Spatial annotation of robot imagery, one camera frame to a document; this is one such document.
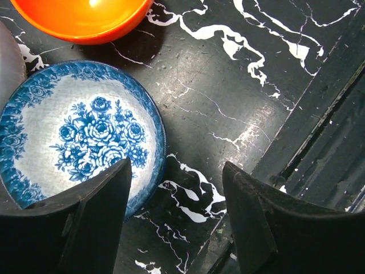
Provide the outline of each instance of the blue rose pattern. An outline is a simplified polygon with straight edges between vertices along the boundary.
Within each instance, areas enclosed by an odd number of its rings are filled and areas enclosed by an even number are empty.
[[[15,168],[14,161],[25,152],[28,139],[23,133],[22,109],[35,107],[42,100],[52,96],[52,89],[64,76],[78,80],[116,80],[142,104],[156,126],[155,167],[151,181],[144,191],[132,198],[127,205],[125,217],[130,217],[155,190],[161,180],[166,154],[165,132],[161,117],[143,87],[129,75],[100,63],[65,62],[49,66],[35,73],[24,82],[10,98],[0,119],[0,173],[3,182],[14,200],[25,208],[45,199],[40,186],[22,175]],[[149,152],[143,148],[145,131],[133,118],[130,110],[123,110],[120,102],[94,98],[91,105],[79,102],[71,107],[72,115],[67,117],[59,129],[59,140],[54,148],[59,151],[58,168],[70,174],[73,181],[84,181],[101,166],[109,166],[129,156],[135,167],[144,167]]]
[[[145,167],[149,154],[142,146],[145,130],[131,110],[122,109],[120,100],[114,105],[113,110],[110,100],[96,97],[90,109],[83,102],[73,105],[73,115],[64,120],[59,129],[62,143],[51,148],[59,151],[58,170],[67,170],[71,181],[84,182],[95,176],[98,168],[110,167],[126,156],[132,166]]]

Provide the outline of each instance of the orange bowl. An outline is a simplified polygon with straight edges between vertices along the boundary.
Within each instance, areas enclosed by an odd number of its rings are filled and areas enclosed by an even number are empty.
[[[133,30],[153,0],[11,0],[37,29],[81,45],[114,41]]]

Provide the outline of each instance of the black plastic piece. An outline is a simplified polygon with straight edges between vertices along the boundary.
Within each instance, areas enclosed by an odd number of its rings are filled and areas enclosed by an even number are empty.
[[[365,70],[317,133],[288,174],[286,191],[319,206],[352,210],[365,184]]]
[[[298,200],[229,162],[223,186],[241,273],[365,273],[364,212]]]
[[[277,183],[277,176],[290,167],[295,157],[311,142],[318,128],[363,70],[364,18],[365,5],[362,5],[255,167],[253,176],[261,182]]]
[[[1,272],[111,274],[131,179],[126,159],[26,209],[0,209]]]

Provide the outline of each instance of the ceramic plate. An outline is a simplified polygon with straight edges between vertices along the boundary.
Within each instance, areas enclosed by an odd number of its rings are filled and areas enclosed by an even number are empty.
[[[35,73],[16,90],[0,119],[0,151],[3,183],[22,208],[129,156],[127,219],[161,180],[166,139],[141,84],[102,63],[70,61]]]

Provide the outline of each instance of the bowl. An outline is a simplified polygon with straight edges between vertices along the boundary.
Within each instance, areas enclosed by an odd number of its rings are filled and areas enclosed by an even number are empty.
[[[114,41],[133,30],[153,0],[11,0],[33,26],[81,45]]]
[[[26,66],[20,48],[0,21],[0,111],[25,79]]]
[[[0,177],[21,208],[130,157],[127,219],[156,190],[166,153],[152,98],[131,76],[98,62],[69,61],[36,72],[0,117]]]

